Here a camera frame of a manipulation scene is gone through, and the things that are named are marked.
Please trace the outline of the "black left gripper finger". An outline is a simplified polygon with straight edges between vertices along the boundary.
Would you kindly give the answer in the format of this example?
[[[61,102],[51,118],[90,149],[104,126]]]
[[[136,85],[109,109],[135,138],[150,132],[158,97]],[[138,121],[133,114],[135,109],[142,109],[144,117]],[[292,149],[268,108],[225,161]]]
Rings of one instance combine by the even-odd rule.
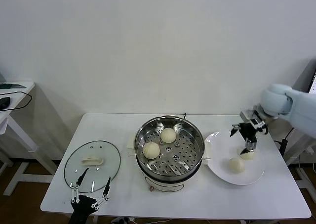
[[[103,203],[105,203],[106,201],[109,200],[108,194],[109,194],[109,191],[110,191],[110,183],[111,183],[111,177],[108,178],[108,181],[107,181],[107,183],[105,185],[105,188],[103,190],[103,193],[102,193],[102,197],[91,205],[91,207],[93,209],[99,209],[99,207]]]
[[[81,186],[83,179],[87,173],[87,171],[89,170],[89,168],[86,168],[84,170],[84,172],[82,173],[81,176],[79,176],[79,178],[77,179],[76,183],[73,183],[70,188],[72,191],[72,196],[71,196],[71,203],[79,203],[80,199],[79,199],[79,187]]]

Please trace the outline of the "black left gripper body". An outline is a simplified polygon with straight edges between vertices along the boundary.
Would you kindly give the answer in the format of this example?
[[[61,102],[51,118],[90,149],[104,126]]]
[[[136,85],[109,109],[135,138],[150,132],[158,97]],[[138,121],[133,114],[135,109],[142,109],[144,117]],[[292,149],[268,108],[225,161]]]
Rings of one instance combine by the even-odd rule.
[[[79,202],[71,203],[73,213],[70,217],[69,224],[85,224],[88,217],[95,213],[95,207],[97,200],[85,195],[79,195]]]

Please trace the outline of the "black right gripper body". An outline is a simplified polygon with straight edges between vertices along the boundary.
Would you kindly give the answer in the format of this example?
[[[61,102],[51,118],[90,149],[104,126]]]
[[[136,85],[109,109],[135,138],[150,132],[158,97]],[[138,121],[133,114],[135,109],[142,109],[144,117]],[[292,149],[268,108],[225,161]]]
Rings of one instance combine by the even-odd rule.
[[[250,123],[240,123],[239,133],[245,141],[257,142],[257,130]]]

